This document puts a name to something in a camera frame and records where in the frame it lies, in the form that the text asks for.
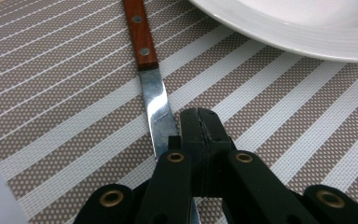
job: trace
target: knife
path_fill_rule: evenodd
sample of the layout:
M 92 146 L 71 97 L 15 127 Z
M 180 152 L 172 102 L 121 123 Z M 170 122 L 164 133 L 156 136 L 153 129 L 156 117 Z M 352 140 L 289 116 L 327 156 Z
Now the knife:
M 168 150 L 168 137 L 178 135 L 178 131 L 158 69 L 158 58 L 144 2 L 143 0 L 123 0 L 123 5 L 141 80 L 154 154 L 158 160 L 159 156 Z M 194 200 L 191 200 L 189 221 L 192 224 L 200 224 Z

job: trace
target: striped placemat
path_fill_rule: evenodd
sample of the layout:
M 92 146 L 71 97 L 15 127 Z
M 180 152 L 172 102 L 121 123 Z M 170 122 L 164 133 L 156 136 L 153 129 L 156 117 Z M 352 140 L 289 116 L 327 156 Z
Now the striped placemat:
M 358 202 L 358 63 L 266 46 L 184 0 L 145 2 L 175 116 L 215 111 L 288 188 Z M 0 170 L 31 223 L 71 223 L 98 187 L 154 169 L 121 1 L 0 3 Z M 197 199 L 203 223 L 219 200 Z

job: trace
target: ceramic plate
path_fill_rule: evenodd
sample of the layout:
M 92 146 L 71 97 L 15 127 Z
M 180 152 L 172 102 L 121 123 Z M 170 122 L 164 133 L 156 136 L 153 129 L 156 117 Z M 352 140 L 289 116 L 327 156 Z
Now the ceramic plate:
M 279 49 L 358 63 L 358 0 L 190 0 L 232 29 Z

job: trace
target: brown wooden handle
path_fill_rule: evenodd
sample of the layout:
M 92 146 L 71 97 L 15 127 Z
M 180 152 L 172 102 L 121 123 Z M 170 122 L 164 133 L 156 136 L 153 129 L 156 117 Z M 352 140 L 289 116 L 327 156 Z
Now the brown wooden handle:
M 123 0 L 127 24 L 139 70 L 158 67 L 156 50 L 150 33 L 143 0 Z

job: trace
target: silver blade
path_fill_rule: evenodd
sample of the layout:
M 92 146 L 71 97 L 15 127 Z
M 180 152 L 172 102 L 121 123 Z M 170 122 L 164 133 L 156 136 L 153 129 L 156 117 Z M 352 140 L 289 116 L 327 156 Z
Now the silver blade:
M 168 150 L 168 136 L 178 135 L 167 92 L 157 69 L 140 71 L 142 94 L 156 159 Z

